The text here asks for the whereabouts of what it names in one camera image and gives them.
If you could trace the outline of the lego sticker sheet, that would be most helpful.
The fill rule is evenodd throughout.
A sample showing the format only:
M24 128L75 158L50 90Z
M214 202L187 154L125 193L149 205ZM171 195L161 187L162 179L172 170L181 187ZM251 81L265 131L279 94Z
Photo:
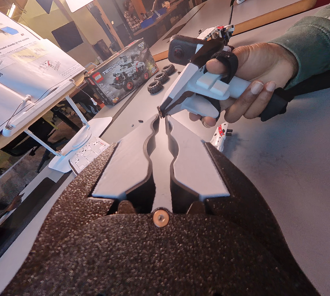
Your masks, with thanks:
M107 142L104 142L99 137L92 136L90 140L69 160L69 164L75 175L78 175L108 147L109 144Z

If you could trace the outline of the person's right forearm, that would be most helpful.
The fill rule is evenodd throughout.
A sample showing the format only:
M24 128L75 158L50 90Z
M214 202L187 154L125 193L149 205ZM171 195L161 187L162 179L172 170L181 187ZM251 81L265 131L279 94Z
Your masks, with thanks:
M313 75L330 69L330 5L291 26L285 34L270 41L283 46L296 58L299 68L286 90Z

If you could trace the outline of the lego instruction booklet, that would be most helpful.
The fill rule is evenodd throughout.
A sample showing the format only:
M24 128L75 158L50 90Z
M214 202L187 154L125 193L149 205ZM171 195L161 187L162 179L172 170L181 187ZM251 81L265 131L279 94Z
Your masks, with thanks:
M72 87L84 67L47 39L4 47L1 53L1 130L52 92Z

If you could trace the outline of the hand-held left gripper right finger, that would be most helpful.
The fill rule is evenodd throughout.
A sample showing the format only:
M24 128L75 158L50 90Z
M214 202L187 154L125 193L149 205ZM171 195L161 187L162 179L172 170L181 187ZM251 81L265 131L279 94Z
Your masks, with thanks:
M173 212L187 212L194 201L229 196L211 156L195 133L167 116L166 133L174 159L170 166Z

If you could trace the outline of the white spotted lego panel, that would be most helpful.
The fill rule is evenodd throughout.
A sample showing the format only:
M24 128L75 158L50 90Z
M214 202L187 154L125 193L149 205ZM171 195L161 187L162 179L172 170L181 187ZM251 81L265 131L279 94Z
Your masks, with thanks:
M228 123L224 122L217 127L210 143L220 152L224 150L224 141L227 136L231 136L233 129L228 129Z

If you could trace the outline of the partly built lego truck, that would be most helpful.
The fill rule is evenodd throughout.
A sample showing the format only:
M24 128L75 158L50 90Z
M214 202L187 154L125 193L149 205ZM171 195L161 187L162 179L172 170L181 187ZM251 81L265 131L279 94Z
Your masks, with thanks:
M225 45L227 45L234 32L234 29L235 26L233 24L227 26L211 27L204 30L203 32L199 30L199 36L197 38L206 41L210 39L222 38L225 41Z

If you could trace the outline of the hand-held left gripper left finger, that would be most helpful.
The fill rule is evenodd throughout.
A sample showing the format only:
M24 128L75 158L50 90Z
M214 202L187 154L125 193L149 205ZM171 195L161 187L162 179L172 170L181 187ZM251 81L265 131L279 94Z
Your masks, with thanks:
M123 137L107 162L92 192L93 198L128 200L138 212L151 212L155 198L151 153L159 115Z

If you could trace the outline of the lego set box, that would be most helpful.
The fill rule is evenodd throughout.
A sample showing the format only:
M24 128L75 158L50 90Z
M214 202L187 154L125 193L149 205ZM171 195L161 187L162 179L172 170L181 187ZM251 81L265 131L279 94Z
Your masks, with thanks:
M142 38L88 72L85 80L105 105L115 105L158 71L149 47Z

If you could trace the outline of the dark wall screen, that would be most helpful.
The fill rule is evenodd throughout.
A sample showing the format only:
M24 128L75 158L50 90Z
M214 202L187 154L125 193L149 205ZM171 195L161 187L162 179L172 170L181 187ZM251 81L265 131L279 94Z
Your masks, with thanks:
M83 43L83 39L74 21L53 30L52 35L60 48L66 53Z

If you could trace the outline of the printed instruction sheet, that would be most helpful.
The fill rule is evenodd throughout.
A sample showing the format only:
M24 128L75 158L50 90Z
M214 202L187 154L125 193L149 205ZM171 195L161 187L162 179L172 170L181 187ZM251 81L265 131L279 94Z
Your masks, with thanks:
M0 13L0 54L6 55L42 38L28 27Z

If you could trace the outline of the blue plastic bin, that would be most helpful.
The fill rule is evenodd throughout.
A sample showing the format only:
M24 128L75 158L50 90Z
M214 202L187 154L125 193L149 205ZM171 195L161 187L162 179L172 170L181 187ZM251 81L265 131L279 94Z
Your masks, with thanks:
M150 25L152 25L157 18L159 18L160 16L162 16L163 14L165 14L167 12L167 8L163 7L160 10L155 10L154 13L152 14L151 17L145 19L142 23L141 23L141 28L144 29Z

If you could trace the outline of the white wooden book stand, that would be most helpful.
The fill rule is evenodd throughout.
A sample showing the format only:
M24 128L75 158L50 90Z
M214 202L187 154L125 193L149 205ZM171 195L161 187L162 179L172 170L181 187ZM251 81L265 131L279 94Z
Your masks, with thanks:
M69 79L72 87L67 90L59 90L56 94L52 92L43 100L38 102L38 105L33 106L31 109L27 110L23 114L19 115L14 120L14 124L6 125L4 129L1 130L1 147L6 146L8 143L13 141L21 133L30 136L34 139L37 144L44 146L47 150L55 155L55 158L50 162L49 167L51 169L60 172L69 172L72 170L69 160L82 148L92 136L98 137L101 132L105 129L107 125L112 121L111 117L96 119L96 121L88 122L82 115L76 104L70 99L69 94L74 90L77 78ZM28 128L35 123L45 112L53 108L58 104L63 98L66 98L71 107L79 115L83 127L77 132L77 134L62 148L58 151L53 149L46 140L43 140L37 131L29 130Z

